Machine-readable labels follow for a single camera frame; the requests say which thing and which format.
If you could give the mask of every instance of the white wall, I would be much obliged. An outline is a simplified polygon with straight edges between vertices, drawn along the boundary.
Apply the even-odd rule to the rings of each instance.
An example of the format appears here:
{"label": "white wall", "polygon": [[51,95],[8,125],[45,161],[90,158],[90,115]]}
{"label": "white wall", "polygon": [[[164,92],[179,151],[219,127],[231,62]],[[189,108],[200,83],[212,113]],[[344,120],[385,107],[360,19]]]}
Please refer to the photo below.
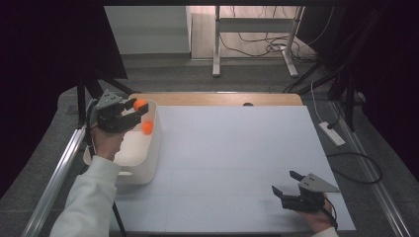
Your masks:
{"label": "white wall", "polygon": [[189,53],[189,6],[105,7],[120,54]]}

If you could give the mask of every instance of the orange ball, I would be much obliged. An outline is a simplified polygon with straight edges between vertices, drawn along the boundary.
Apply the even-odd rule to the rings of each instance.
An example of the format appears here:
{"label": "orange ball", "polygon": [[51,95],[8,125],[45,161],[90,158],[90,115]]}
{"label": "orange ball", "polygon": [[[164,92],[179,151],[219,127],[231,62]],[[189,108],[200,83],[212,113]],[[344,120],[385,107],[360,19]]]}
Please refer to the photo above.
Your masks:
{"label": "orange ball", "polygon": [[135,111],[138,111],[138,110],[139,110],[139,108],[140,108],[140,107],[142,107],[142,106],[143,106],[143,105],[145,105],[145,104],[147,104],[147,102],[146,102],[146,101],[141,100],[141,99],[138,99],[138,100],[136,100],[136,101],[133,103],[132,107],[133,107],[133,109],[134,109]]}
{"label": "orange ball", "polygon": [[152,121],[145,121],[142,123],[142,132],[144,134],[149,135],[153,132],[153,122]]}

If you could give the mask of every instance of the power strip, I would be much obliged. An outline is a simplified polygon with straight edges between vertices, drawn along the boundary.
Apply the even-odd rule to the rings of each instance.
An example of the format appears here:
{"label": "power strip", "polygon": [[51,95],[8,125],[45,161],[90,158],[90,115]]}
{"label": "power strip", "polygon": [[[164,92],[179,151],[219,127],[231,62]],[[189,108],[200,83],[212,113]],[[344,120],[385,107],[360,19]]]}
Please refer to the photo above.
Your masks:
{"label": "power strip", "polygon": [[330,140],[332,140],[332,142],[336,145],[336,146],[341,146],[343,144],[345,144],[345,141],[342,139],[342,137],[335,131],[335,129],[331,128],[327,128],[327,125],[329,123],[327,123],[327,121],[324,121],[322,123],[320,123],[318,126],[320,126],[321,130],[330,138]]}

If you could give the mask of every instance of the white basket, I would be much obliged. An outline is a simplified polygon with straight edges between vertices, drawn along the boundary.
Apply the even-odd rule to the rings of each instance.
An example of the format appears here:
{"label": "white basket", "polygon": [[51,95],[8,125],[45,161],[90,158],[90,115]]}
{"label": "white basket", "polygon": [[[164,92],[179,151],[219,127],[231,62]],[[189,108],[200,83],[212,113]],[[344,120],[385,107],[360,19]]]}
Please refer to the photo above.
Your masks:
{"label": "white basket", "polygon": [[[126,133],[121,150],[115,156],[114,162],[122,166],[117,184],[144,185],[154,178],[161,144],[161,124],[157,105],[153,101],[147,103],[148,113],[142,116],[141,123]],[[144,134],[141,128],[146,121],[153,122],[149,135]],[[85,150],[83,160],[91,164],[89,149]]]}

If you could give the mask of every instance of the wooden floor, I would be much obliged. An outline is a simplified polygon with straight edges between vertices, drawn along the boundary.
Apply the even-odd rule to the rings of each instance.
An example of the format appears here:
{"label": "wooden floor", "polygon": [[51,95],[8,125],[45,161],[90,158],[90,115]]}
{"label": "wooden floor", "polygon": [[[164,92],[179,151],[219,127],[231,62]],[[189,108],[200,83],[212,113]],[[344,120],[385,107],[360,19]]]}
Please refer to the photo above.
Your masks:
{"label": "wooden floor", "polygon": [[[240,18],[293,18],[296,7],[275,7],[275,6],[222,6],[220,7],[221,17],[240,17]],[[215,8],[214,6],[192,6],[191,14],[193,19],[192,27],[192,57],[197,58],[212,58],[212,51],[214,45],[215,34]],[[260,55],[267,52],[269,45],[265,38],[286,37],[288,34],[273,34],[268,33],[222,33],[221,39],[227,47],[235,48],[252,55]],[[257,42],[248,42],[245,40],[260,40]],[[304,43],[295,39],[295,42],[300,45],[301,56],[312,55],[313,52],[309,50]],[[276,40],[275,43],[286,43],[286,39]],[[226,57],[251,57],[244,53],[227,49],[222,42],[221,58]],[[293,50],[296,52],[297,44],[293,45]],[[282,58],[280,52],[271,52],[263,57],[277,57]]]}

